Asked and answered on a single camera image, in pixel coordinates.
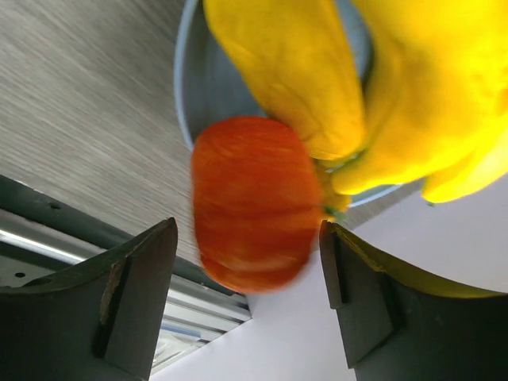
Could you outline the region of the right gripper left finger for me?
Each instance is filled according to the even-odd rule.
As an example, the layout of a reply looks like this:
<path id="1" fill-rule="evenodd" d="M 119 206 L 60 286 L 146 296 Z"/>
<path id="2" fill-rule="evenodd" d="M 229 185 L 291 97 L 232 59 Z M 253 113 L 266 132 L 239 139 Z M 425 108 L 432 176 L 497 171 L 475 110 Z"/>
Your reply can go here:
<path id="1" fill-rule="evenodd" d="M 176 246 L 168 218 L 80 264 L 3 287 L 2 379 L 148 379 Z"/>

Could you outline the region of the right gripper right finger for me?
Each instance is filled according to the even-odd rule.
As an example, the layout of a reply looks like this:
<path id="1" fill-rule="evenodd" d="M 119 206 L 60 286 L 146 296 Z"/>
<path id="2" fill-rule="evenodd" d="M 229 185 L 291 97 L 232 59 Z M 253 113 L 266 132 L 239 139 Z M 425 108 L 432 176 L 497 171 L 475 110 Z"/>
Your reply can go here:
<path id="1" fill-rule="evenodd" d="M 506 294 L 434 275 L 332 222 L 319 246 L 358 380 L 506 379 Z"/>

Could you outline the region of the fake yellow banana bunch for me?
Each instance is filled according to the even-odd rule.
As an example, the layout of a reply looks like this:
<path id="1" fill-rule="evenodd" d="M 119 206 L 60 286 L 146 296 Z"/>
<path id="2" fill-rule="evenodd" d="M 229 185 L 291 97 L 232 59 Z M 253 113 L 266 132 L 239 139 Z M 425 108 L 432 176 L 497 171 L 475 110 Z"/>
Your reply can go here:
<path id="1" fill-rule="evenodd" d="M 422 179 L 423 198 L 474 194 L 507 172 L 507 4 L 356 1 L 372 66 L 354 71 L 332 1 L 206 1 L 206 23 L 264 112 L 301 137 L 325 215 Z"/>

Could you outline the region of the fake orange tangerine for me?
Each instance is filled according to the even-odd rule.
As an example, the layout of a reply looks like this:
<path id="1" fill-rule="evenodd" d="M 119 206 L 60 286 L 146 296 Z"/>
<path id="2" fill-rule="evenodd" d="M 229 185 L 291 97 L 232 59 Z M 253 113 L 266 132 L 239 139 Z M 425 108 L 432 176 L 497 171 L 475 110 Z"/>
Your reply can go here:
<path id="1" fill-rule="evenodd" d="M 191 156 L 194 235 L 213 280 L 240 293 L 285 287 L 310 260 L 321 185 L 298 135 L 264 117 L 205 128 Z"/>

